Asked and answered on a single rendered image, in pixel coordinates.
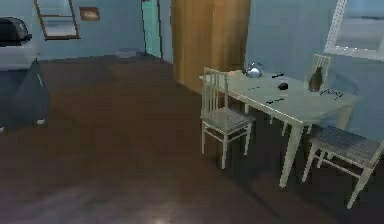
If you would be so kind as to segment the white framed window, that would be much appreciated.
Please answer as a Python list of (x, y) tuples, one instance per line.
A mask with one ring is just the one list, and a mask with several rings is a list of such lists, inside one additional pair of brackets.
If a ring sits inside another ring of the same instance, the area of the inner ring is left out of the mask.
[(337, 0), (324, 52), (384, 62), (384, 0)]

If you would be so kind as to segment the dark grey cabinet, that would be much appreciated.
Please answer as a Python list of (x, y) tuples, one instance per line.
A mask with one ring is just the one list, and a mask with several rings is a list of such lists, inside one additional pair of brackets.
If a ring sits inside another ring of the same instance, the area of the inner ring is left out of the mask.
[(38, 55), (30, 44), (0, 47), (0, 133), (47, 122), (50, 96)]

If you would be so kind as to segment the wooden room door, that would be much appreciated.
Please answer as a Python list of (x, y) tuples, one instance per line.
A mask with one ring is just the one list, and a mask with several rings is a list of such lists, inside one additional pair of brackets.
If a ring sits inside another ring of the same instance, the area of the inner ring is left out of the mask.
[(199, 93), (203, 70), (241, 70), (251, 0), (171, 0), (174, 79)]

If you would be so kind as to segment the black toaster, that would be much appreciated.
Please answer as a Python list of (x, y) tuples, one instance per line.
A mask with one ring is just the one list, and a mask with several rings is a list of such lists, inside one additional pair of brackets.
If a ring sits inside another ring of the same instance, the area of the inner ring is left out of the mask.
[(0, 47), (22, 46), (32, 39), (23, 20), (0, 17)]

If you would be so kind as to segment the pale green dining table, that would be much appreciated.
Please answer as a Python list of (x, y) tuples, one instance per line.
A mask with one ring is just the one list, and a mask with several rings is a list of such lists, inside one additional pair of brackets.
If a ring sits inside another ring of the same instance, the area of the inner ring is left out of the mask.
[[(244, 103), (245, 111), (252, 107), (270, 115), (271, 120), (277, 119), (282, 121), (284, 126), (291, 126), (279, 183), (281, 188), (288, 182), (303, 130), (311, 130), (312, 125), (333, 114), (339, 115), (337, 127), (345, 129), (355, 104), (361, 100), (361, 97), (350, 93), (344, 93), (337, 100), (334, 100), (334, 95), (320, 96), (320, 92), (326, 88), (311, 92), (303, 81), (286, 76), (271, 78), (276, 75), (274, 73), (266, 73), (260, 78), (249, 78), (241, 70), (228, 73), (229, 96)], [(283, 82), (288, 83), (287, 90), (278, 89), (278, 85)], [(284, 100), (266, 103), (278, 98)]]

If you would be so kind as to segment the brown bottle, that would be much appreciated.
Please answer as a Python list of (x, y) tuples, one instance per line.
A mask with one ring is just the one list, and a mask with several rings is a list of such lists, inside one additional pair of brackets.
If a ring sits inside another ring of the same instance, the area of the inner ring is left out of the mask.
[(318, 92), (320, 90), (320, 87), (322, 85), (322, 68), (317, 67), (316, 71), (311, 76), (309, 83), (308, 83), (308, 89), (311, 92)]

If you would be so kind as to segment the brown framed wall picture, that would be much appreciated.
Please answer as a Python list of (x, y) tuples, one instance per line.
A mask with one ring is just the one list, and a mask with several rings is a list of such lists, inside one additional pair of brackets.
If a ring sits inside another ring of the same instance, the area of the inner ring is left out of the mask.
[(45, 40), (79, 39), (72, 0), (33, 0)]

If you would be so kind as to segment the small brown framed picture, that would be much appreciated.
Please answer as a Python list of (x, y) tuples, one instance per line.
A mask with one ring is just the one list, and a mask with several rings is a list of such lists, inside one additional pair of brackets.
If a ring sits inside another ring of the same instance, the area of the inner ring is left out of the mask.
[(80, 7), (80, 17), (83, 21), (99, 21), (100, 15), (97, 7)]

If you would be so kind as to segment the teal room door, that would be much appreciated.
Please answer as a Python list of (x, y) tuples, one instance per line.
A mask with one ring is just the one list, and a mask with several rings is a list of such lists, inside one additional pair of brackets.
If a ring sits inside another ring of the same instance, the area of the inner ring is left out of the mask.
[(147, 54), (162, 57), (158, 0), (142, 0), (142, 18)]

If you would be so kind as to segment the silver kettle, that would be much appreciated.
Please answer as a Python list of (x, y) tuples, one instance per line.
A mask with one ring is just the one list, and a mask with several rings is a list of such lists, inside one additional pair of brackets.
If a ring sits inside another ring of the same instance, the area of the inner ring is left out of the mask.
[(249, 78), (260, 78), (263, 75), (263, 65), (259, 62), (252, 62), (246, 67), (245, 74)]

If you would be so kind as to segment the white slatted wooden chair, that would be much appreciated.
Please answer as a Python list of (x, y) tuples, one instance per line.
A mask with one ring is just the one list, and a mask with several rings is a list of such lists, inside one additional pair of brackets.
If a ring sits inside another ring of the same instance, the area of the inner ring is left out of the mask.
[(221, 168), (226, 168), (228, 144), (245, 137), (244, 154), (248, 154), (254, 119), (229, 107), (228, 72), (204, 68), (201, 105), (201, 153), (205, 153), (205, 137), (210, 135), (222, 143)]
[(316, 71), (317, 67), (322, 68), (322, 85), (320, 89), (325, 85), (327, 78), (328, 78), (328, 72), (331, 65), (332, 58), (329, 56), (324, 56), (320, 54), (314, 54), (311, 60), (311, 63), (309, 65), (309, 69), (306, 73), (305, 77), (305, 86), (308, 88), (308, 83), (313, 75), (313, 73)]
[[(313, 136), (310, 143), (311, 147), (301, 181), (307, 180), (314, 159), (318, 160), (317, 168), (326, 163), (355, 177), (357, 183), (347, 203), (347, 208), (351, 209), (384, 154), (384, 140), (378, 143), (346, 130), (327, 126)], [(361, 173), (357, 174), (337, 165), (332, 161), (332, 157), (359, 167)]]

